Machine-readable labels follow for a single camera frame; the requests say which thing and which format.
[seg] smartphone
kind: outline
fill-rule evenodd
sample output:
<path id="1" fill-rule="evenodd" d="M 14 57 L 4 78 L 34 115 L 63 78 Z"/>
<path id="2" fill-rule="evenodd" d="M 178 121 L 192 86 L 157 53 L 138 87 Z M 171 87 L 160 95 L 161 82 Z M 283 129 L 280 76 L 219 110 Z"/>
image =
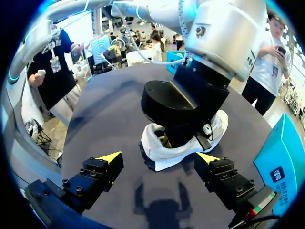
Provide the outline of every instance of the smartphone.
<path id="1" fill-rule="evenodd" d="M 283 47 L 279 47 L 278 51 L 282 52 L 282 54 L 286 54 L 286 49 L 284 49 Z"/>

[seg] white sneaker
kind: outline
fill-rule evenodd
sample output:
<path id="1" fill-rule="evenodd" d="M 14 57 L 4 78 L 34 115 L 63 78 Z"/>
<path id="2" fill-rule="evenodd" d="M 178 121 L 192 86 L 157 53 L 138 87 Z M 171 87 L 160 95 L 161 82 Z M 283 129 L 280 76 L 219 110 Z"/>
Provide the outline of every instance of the white sneaker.
<path id="1" fill-rule="evenodd" d="M 228 128 L 228 115 L 219 110 L 211 121 L 213 140 L 209 140 L 211 148 L 203 151 L 198 140 L 193 137 L 185 145 L 178 148 L 166 148 L 161 143 L 155 132 L 161 130 L 162 126 L 155 123 L 148 124 L 142 134 L 140 149 L 148 167 L 156 172 L 174 166 L 181 162 L 191 153 L 208 153 L 213 150 Z M 205 125 L 203 130 L 206 134 L 211 133 L 210 125 Z"/>

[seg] black pants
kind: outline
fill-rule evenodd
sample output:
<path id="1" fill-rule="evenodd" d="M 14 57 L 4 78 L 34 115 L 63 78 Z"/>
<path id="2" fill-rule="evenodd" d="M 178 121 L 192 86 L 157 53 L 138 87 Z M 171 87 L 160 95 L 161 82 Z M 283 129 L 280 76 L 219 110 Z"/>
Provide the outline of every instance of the black pants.
<path id="1" fill-rule="evenodd" d="M 179 51 L 182 46 L 183 41 L 177 41 L 177 50 Z"/>
<path id="2" fill-rule="evenodd" d="M 251 104 L 257 99 L 255 108 L 259 113 L 261 113 L 261 115 L 264 115 L 266 111 L 269 110 L 276 98 L 251 77 L 249 77 L 247 81 L 242 96 Z"/>

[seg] dark gray table surface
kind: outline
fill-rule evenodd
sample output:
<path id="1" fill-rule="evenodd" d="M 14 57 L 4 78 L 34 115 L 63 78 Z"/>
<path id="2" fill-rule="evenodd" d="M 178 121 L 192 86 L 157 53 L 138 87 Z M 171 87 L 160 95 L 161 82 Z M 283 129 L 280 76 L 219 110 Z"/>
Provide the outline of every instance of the dark gray table surface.
<path id="1" fill-rule="evenodd" d="M 215 193 L 209 193 L 193 169 L 192 156 L 159 173 L 143 162 L 138 142 L 149 120 L 140 107 L 144 84 L 170 80 L 165 66 L 143 64 L 92 78 L 74 110 L 65 140 L 62 178 L 71 178 L 82 162 L 123 152 L 124 169 L 109 193 L 102 193 L 84 215 L 116 229 L 227 228 L 234 216 Z M 263 181 L 253 161 L 271 127 L 236 91 L 222 106 L 229 125 L 210 153 L 228 157 L 248 179 Z"/>

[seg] qr code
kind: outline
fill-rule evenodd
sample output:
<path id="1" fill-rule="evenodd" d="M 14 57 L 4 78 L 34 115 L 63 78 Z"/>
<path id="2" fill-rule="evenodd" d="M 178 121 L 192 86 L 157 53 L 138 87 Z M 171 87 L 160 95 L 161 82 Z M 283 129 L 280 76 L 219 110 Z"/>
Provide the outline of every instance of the qr code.
<path id="1" fill-rule="evenodd" d="M 276 168 L 275 170 L 271 171 L 270 175 L 273 180 L 273 183 L 278 182 L 281 179 L 285 178 L 285 174 L 284 174 L 283 168 L 281 166 Z"/>

